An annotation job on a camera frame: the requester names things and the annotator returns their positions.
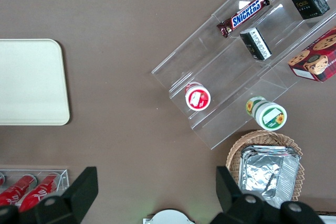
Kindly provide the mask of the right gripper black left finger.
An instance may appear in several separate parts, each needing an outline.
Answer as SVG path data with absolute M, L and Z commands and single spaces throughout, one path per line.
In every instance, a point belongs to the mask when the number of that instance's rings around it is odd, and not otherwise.
M 1 206 L 1 223 L 81 223 L 98 192 L 97 168 L 86 167 L 62 195 L 45 198 L 28 211 Z

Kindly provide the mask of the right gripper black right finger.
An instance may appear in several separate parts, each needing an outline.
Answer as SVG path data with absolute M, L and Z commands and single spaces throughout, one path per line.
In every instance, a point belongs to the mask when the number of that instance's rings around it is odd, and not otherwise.
M 225 166 L 216 167 L 216 194 L 222 208 L 212 223 L 323 223 L 307 204 L 286 201 L 280 208 L 253 194 L 244 194 Z

